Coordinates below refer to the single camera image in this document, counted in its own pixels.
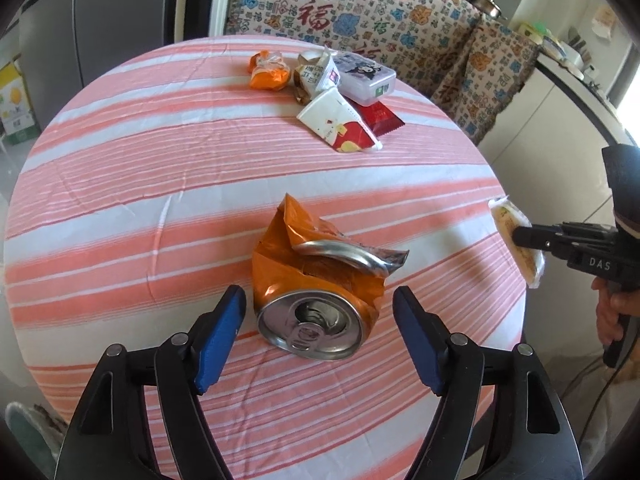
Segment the person right hand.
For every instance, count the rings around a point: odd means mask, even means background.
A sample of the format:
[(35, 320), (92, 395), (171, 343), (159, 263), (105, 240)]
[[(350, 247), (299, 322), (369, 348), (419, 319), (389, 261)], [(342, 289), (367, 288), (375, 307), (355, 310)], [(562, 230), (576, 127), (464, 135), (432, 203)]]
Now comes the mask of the person right hand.
[(621, 341), (624, 330), (620, 325), (620, 316), (640, 315), (640, 292), (610, 292), (608, 282), (603, 278), (595, 278), (591, 288), (598, 292), (596, 315), (600, 343), (609, 346), (614, 341)]

